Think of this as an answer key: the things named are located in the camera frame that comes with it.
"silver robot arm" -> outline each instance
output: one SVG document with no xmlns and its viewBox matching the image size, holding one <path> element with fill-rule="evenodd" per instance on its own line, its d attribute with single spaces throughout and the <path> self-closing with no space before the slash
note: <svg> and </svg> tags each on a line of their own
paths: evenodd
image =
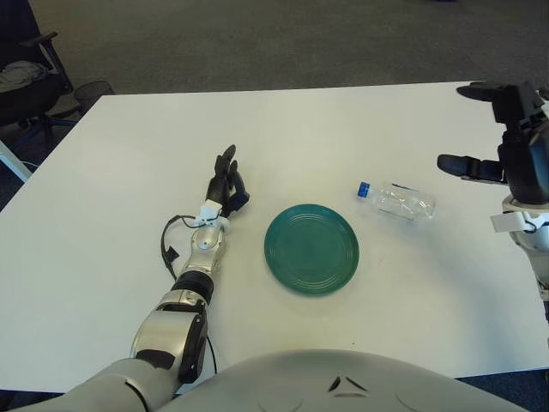
<svg viewBox="0 0 549 412">
<path fill-rule="evenodd" d="M 198 379 L 208 336 L 207 310 L 214 274 L 229 228 L 227 217 L 250 197 L 237 163 L 232 161 L 235 149 L 231 146 L 217 157 L 206 202 L 195 219 L 190 258 L 172 289 L 143 321 L 130 358 L 113 363 L 61 397 L 18 410 L 152 412 L 169 403 L 182 384 Z"/>
</svg>

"chair armrest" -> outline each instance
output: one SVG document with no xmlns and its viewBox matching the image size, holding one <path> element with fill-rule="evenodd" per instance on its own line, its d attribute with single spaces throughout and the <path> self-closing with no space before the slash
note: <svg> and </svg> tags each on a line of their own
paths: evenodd
<svg viewBox="0 0 549 412">
<path fill-rule="evenodd" d="M 53 43 L 51 42 L 51 39 L 53 39 L 55 36 L 57 36 L 57 32 L 41 34 L 34 39 L 21 42 L 20 45 L 24 47 L 38 47 L 39 45 L 41 45 L 44 48 L 45 52 L 53 63 L 53 67 L 55 68 L 57 73 L 63 78 L 63 82 L 65 83 L 65 90 L 63 94 L 68 94 L 72 92 L 74 88 L 72 86 L 72 83 L 70 82 L 69 77 L 67 76 L 67 72 L 65 71 L 61 59 L 53 48 Z"/>
<path fill-rule="evenodd" d="M 34 39 L 22 41 L 20 45 L 23 45 L 25 47 L 35 47 L 37 45 L 43 45 L 46 41 L 51 40 L 56 36 L 57 36 L 57 32 L 41 34 L 40 36 L 35 37 Z"/>
</svg>

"green plate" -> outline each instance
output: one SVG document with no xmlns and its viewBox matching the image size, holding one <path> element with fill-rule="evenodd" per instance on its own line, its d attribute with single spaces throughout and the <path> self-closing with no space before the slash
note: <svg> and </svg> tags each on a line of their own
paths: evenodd
<svg viewBox="0 0 549 412">
<path fill-rule="evenodd" d="M 273 275 L 302 294 L 334 292 L 359 264 L 359 242 L 349 224 L 318 204 L 299 204 L 276 216 L 264 247 Z"/>
</svg>

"table surface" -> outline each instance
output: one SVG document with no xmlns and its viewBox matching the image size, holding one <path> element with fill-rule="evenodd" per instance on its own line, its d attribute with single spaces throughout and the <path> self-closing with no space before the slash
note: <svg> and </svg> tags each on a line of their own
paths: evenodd
<svg viewBox="0 0 549 412">
<path fill-rule="evenodd" d="M 251 199 L 232 216 L 209 310 L 221 369 L 296 348 L 452 377 L 547 367 L 534 274 L 489 217 L 508 189 L 436 166 L 442 153 L 496 157 L 503 127 L 460 84 L 102 98 L 0 214 L 0 387 L 66 391 L 128 356 L 172 285 L 161 230 L 197 213 L 231 143 Z M 361 180 L 430 192 L 436 218 L 368 209 Z M 265 263 L 269 223 L 298 203 L 334 209 L 358 237 L 359 267 L 329 296 L 285 289 Z M 168 235 L 179 266 L 191 232 Z"/>
</svg>

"plastic bottle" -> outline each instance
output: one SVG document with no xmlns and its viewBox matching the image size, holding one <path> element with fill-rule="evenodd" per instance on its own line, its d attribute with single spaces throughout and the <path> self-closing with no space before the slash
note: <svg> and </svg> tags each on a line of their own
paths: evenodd
<svg viewBox="0 0 549 412">
<path fill-rule="evenodd" d="M 381 212 L 410 221 L 429 220 L 435 214 L 435 197 L 394 183 L 377 188 L 362 182 L 359 197 Z"/>
</svg>

